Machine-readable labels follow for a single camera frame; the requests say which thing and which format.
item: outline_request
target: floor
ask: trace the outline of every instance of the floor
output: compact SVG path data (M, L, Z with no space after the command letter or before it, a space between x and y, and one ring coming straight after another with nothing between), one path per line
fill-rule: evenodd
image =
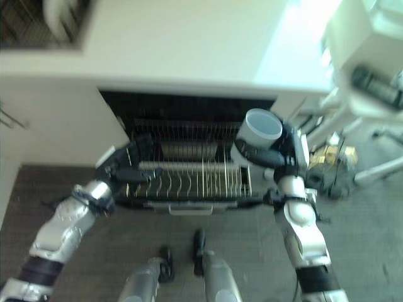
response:
M369 137L364 127L348 142L358 149L358 170L402 155L403 148L388 138L374 142ZM20 170L0 232L1 281L18 273L35 232L52 214L42 203L68 194L92 173L86 168ZM319 227L352 302L403 301L402 176L357 189L342 201L319 200L319 210L332 220ZM176 279L161 286L157 301L204 301L203 280L192 274L190 257L191 237L199 227L207 231L208 248L232 267L244 301L292 300L295 273L273 210L259 207L206 217L118 208L85 236L57 281L53 301L116 301L130 271L164 243L172 246Z

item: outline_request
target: white countertop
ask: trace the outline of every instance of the white countertop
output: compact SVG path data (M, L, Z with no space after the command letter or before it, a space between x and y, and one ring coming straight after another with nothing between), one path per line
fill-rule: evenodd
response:
M326 93L297 0L98 0L81 50L0 53L0 77L211 82Z

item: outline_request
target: cup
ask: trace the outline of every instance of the cup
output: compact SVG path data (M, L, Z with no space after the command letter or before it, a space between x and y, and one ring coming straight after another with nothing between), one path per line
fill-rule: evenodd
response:
M270 111L264 109L250 109L238 131L236 139L243 139L249 145L268 150L283 133L281 121ZM238 151L235 144L231 147L231 158L241 167L252 163L246 160Z

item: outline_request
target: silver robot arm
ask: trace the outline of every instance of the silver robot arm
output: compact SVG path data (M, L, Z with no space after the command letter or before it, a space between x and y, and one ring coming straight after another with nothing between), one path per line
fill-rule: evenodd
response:
M331 267L323 234L316 225L316 191L306 189L309 165L305 136L282 121L283 134L269 150L237 139L235 147L254 165L275 170L278 190L269 190L265 203L275 208L288 256L297 273L303 302L348 302Z
M112 199L109 186L101 181L75 190L97 200ZM8 279L1 291L0 302L47 301L64 264L94 225L96 215L91 211L88 199L69 197L61 202L53 217L39 230L18 277Z
M278 187L289 199L276 212L276 222L297 273L302 301L348 302L332 269L323 234L316 225L315 192L305 189L300 176L284 176Z
M61 202L41 227L20 274L4 285L0 302L48 301L63 266L96 217L113 212L113 194L124 183L146 182L156 176L156 171L136 169L151 147L151 139L144 137L118 150L112 148L102 156L96 166L96 180L85 187L75 186L71 197Z

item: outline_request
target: dishwasher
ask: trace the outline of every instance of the dishwasher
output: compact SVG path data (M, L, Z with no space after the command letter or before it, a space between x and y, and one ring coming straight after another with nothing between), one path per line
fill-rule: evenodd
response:
M230 148L246 112L270 109L273 99L100 90L133 140L151 135L150 159L139 169L162 168L155 179L127 184L116 201L171 215L211 215L248 207L268 189L263 171L239 167Z

